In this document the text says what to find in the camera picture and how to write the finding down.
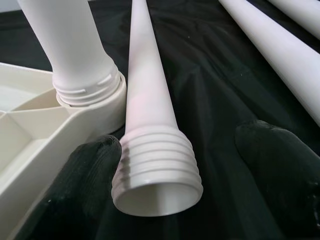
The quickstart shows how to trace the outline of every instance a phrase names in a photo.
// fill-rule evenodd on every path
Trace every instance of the white plastic cone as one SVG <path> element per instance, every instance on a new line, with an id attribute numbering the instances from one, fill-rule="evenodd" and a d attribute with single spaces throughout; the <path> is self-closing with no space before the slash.
<path id="1" fill-rule="evenodd" d="M 320 39 L 319 0 L 268 0 L 303 28 Z"/>
<path id="2" fill-rule="evenodd" d="M 53 70 L 60 99 L 98 103 L 114 93 L 120 74 L 105 53 L 87 0 L 18 0 Z"/>
<path id="3" fill-rule="evenodd" d="M 320 126 L 320 54 L 246 0 L 219 0 Z"/>
<path id="4" fill-rule="evenodd" d="M 146 0 L 133 0 L 122 157 L 112 198 L 122 212 L 164 216 L 195 205 L 203 187 L 192 145 L 179 131 Z"/>

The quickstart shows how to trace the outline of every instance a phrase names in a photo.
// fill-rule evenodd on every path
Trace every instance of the white cylinder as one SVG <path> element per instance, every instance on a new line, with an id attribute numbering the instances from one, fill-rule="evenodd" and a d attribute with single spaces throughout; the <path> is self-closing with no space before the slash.
<path id="1" fill-rule="evenodd" d="M 88 106 L 112 95 L 120 74 L 104 51 L 87 0 L 18 2 L 49 58 L 62 101 Z"/>
<path id="2" fill-rule="evenodd" d="M 178 129 L 146 0 L 133 0 L 122 157 L 112 180 L 115 206 L 164 216 L 195 205 L 203 187 L 192 145 Z"/>
<path id="3" fill-rule="evenodd" d="M 319 0 L 268 0 L 288 17 L 320 39 Z"/>
<path id="4" fill-rule="evenodd" d="M 246 0 L 219 0 L 320 126 L 320 54 Z"/>

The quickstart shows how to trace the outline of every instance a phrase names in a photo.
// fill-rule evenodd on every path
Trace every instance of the black cloth backdrop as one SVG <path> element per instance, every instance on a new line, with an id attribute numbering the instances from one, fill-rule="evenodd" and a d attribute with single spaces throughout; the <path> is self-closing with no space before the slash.
<path id="1" fill-rule="evenodd" d="M 250 2 L 320 52 L 318 39 L 266 0 Z M 147 3 L 176 120 L 193 145 L 204 192 L 194 207 L 153 218 L 123 214 L 109 196 L 95 239 L 301 237 L 280 227 L 243 159 L 246 154 L 237 149 L 235 132 L 243 123 L 263 120 L 289 130 L 319 155 L 320 128 L 217 0 Z M 128 77 L 131 1 L 89 4 L 105 51 Z M 51 70 L 21 11 L 0 14 L 0 62 Z M 115 133 L 122 134 L 123 129 Z M 283 174 L 277 168 L 268 171 Z"/>

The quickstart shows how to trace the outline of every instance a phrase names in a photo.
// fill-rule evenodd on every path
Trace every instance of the plastic part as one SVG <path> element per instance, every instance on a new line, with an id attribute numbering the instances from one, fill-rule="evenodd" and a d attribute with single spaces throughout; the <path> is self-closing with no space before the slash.
<path id="1" fill-rule="evenodd" d="M 320 40 L 319 0 L 268 0 Z"/>
<path id="2" fill-rule="evenodd" d="M 219 0 L 320 126 L 320 54 L 246 0 Z"/>
<path id="3" fill-rule="evenodd" d="M 120 75 L 107 99 L 71 107 L 57 98 L 51 72 L 0 63 L 0 76 L 0 89 L 15 93 L 0 95 L 0 238 L 7 239 L 77 146 L 125 123 L 127 88 Z M 28 97 L 16 94 L 21 89 Z"/>
<path id="4" fill-rule="evenodd" d="M 135 216 L 175 214 L 203 187 L 192 145 L 178 129 L 145 0 L 132 1 L 128 93 L 114 205 Z"/>
<path id="5" fill-rule="evenodd" d="M 120 74 L 100 41 L 86 0 L 19 0 L 53 70 L 65 103 L 81 107 L 111 96 Z"/>

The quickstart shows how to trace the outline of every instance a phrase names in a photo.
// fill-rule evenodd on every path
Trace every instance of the threaded end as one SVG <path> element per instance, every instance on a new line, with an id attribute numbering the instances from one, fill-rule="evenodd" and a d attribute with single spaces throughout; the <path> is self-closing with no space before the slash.
<path id="1" fill-rule="evenodd" d="M 127 133 L 111 195 L 122 212 L 164 216 L 192 207 L 203 187 L 192 145 L 173 127 L 148 126 Z"/>
<path id="2" fill-rule="evenodd" d="M 85 107 L 110 97 L 117 90 L 121 80 L 123 81 L 124 79 L 125 77 L 114 66 L 112 72 L 95 85 L 72 90 L 61 89 L 54 82 L 53 86 L 62 102 L 72 107 Z"/>

